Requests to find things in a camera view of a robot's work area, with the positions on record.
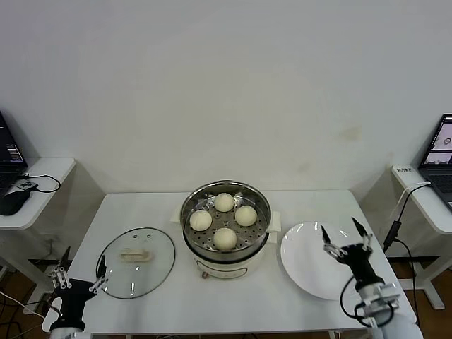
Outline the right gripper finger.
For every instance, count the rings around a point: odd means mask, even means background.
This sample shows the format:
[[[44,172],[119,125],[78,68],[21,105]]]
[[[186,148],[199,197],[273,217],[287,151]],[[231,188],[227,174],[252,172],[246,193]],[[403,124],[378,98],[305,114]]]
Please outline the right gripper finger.
[[[331,242],[327,231],[321,226],[322,239],[323,239],[323,250],[331,257],[345,257],[347,255],[346,250],[341,249]]]
[[[352,217],[352,221],[353,221],[353,223],[354,223],[359,235],[362,238],[362,241],[363,241],[362,242],[362,247],[363,247],[363,249],[365,251],[371,251],[370,244],[371,244],[371,239],[372,239],[373,235],[369,234],[366,231],[364,225],[362,225],[356,218]]]

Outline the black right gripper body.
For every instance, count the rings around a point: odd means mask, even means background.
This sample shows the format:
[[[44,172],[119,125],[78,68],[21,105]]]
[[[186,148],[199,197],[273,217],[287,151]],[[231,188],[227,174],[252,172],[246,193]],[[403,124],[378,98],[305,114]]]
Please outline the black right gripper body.
[[[369,257],[373,253],[371,248],[364,247],[363,243],[351,244],[341,248],[345,252],[337,261],[347,265],[356,280],[356,286],[367,286],[374,283],[384,283],[372,268]]]

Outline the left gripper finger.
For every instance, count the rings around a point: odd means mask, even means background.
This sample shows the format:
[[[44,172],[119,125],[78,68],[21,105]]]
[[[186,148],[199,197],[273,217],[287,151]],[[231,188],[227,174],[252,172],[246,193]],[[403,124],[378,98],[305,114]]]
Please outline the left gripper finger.
[[[89,288],[89,292],[98,292],[98,290],[103,286],[103,284],[107,282],[107,279],[105,277],[106,272],[107,266],[105,263],[105,256],[101,255],[99,263],[96,268],[96,281]]]
[[[71,282],[67,274],[67,269],[70,266],[69,254],[71,247],[68,247],[64,255],[59,260],[58,264],[53,268],[50,273],[50,278],[52,279],[52,284],[54,288],[70,288]]]

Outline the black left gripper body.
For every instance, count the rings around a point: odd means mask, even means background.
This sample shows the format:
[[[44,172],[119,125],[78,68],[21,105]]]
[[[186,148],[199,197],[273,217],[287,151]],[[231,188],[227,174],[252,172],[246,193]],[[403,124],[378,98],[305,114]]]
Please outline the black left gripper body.
[[[54,292],[61,298],[60,315],[52,324],[52,330],[58,328],[85,329],[83,312],[85,303],[95,296],[93,282],[70,278],[71,288],[56,287]]]

